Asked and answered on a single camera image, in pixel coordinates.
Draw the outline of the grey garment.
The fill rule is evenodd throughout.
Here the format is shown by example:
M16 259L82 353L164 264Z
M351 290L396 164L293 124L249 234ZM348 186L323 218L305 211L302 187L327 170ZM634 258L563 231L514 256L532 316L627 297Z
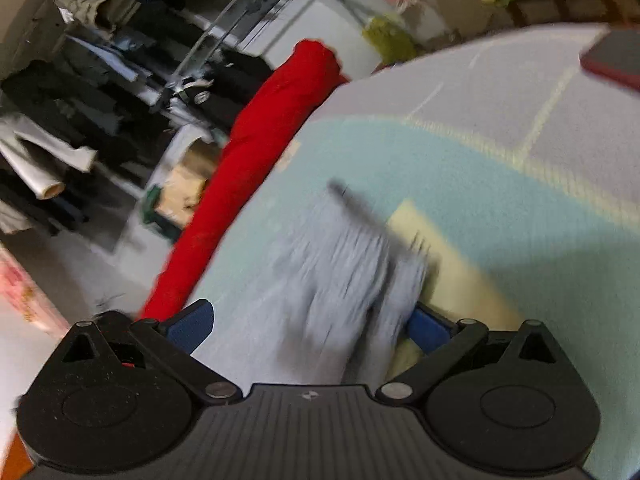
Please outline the grey garment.
M195 356L242 391L258 382L378 388L421 296L429 249L331 181L227 300L234 317Z

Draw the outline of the clothes rack with garments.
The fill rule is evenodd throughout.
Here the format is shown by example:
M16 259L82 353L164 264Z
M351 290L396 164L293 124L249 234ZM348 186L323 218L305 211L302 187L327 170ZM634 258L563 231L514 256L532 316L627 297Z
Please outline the clothes rack with garments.
M245 41L288 0L1 0L1 195L112 252L179 129L228 139L271 75Z

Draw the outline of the cardboard box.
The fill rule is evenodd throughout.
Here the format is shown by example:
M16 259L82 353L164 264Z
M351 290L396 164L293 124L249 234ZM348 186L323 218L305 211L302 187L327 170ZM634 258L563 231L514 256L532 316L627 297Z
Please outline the cardboard box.
M142 223L175 244L192 220L220 155L221 148L215 142L194 140L165 181L146 192L141 206Z

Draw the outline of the light green checked bedsheet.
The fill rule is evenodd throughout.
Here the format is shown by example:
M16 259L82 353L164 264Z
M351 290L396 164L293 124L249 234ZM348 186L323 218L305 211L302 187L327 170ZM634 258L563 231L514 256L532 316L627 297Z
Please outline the light green checked bedsheet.
M332 181L436 263L442 313L546 324L596 398L588 470L639 468L639 97L586 74L601 25L504 32L344 84L311 115L194 289L215 328L196 357L242 386L259 352L242 292Z

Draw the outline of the red pillow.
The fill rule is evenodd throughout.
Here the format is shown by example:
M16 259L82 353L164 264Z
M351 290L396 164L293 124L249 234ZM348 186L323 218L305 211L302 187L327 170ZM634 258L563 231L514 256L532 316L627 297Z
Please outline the red pillow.
M335 52L300 40L233 124L230 140L194 215L157 278L140 318L165 321L189 299L245 204L309 116L347 81Z

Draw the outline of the red edged phone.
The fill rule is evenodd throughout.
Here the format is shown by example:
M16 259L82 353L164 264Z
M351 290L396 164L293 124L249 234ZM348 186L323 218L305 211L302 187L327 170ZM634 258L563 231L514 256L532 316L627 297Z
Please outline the red edged phone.
M638 28L605 32L580 55L582 69L630 90L640 90L640 34Z

